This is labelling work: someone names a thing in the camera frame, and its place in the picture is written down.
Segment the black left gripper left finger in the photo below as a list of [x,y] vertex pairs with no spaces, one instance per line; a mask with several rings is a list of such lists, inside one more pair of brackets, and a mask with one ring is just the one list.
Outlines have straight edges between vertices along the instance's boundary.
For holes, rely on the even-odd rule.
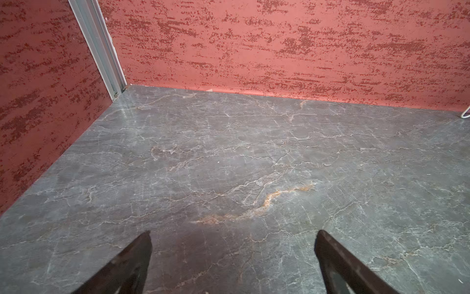
[[152,251],[150,232],[145,231],[73,292],[141,294],[148,275]]

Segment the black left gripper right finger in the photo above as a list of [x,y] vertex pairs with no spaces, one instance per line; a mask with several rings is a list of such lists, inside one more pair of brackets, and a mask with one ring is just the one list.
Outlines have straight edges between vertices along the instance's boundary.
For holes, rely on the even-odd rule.
[[325,230],[317,233],[315,254],[328,294],[397,293]]

